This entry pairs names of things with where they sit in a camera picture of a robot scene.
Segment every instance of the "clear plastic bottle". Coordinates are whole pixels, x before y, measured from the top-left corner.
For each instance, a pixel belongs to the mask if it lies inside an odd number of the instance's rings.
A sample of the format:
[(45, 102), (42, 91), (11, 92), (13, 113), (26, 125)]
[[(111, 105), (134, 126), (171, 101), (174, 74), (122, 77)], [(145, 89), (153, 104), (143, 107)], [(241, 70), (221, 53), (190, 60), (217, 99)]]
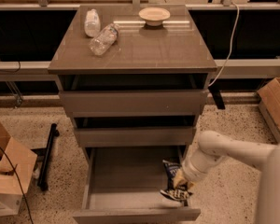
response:
[(97, 56), (103, 55), (116, 41), (118, 36), (119, 26), (114, 23), (108, 24), (98, 36), (91, 40), (89, 44), (91, 51)]
[(90, 37), (95, 37), (100, 33), (101, 22), (96, 9), (92, 9), (86, 13), (84, 31), (85, 34)]

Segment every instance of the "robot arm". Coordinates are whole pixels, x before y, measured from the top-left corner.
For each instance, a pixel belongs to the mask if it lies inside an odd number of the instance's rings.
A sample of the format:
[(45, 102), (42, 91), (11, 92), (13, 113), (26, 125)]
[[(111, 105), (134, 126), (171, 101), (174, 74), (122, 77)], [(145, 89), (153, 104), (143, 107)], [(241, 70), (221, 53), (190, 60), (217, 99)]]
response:
[(257, 224), (280, 224), (280, 144), (278, 146), (231, 139), (213, 131), (203, 132), (199, 147), (186, 157), (174, 185), (198, 182), (226, 157), (234, 158), (260, 171)]

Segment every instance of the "speckled floor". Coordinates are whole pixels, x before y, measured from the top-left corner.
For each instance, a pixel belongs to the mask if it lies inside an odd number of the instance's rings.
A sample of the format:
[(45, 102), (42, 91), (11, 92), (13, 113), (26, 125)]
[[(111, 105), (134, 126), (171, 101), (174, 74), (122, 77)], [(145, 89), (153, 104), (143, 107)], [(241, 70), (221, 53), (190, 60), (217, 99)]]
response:
[[(81, 207), (87, 163), (73, 135), (70, 119), (56, 97), (25, 100), (20, 108), (13, 100), (0, 98), (0, 120), (9, 133), (30, 148), (44, 147), (51, 123), (57, 123), (56, 138), (49, 166), (49, 190), (42, 192), (32, 181), (27, 199), (34, 224), (76, 223), (71, 216)], [(257, 105), (227, 105), (218, 110), (207, 105), (197, 125), (197, 135), (214, 130), (232, 138), (274, 143), (274, 138)], [(197, 146), (197, 135), (189, 154)], [(202, 213), (194, 223), (253, 223), (259, 172), (235, 160), (226, 160), (193, 188), (192, 207)], [(0, 217), (0, 224), (30, 223), (25, 203), (17, 216)]]

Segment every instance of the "cabinet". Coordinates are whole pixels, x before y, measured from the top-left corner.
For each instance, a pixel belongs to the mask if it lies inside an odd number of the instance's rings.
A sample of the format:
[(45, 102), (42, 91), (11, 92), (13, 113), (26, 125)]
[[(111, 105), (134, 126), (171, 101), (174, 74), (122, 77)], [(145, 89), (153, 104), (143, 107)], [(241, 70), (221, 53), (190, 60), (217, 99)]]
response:
[[(130, 5), (81, 6), (50, 63), (89, 162), (78, 223), (182, 221), (200, 214), (189, 202), (159, 194), (167, 185), (161, 161), (182, 159), (217, 67), (186, 7), (158, 7), (171, 17), (149, 27)], [(103, 27), (120, 27), (102, 57), (91, 54), (83, 30), (92, 8)]]

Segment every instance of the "bowl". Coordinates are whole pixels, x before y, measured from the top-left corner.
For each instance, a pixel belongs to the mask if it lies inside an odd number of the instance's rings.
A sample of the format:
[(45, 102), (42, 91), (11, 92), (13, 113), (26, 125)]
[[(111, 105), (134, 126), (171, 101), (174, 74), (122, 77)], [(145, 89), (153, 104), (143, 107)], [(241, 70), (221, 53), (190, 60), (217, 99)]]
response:
[(163, 21), (170, 18), (170, 12), (160, 7), (147, 7), (139, 12), (139, 16), (149, 26), (160, 26)]

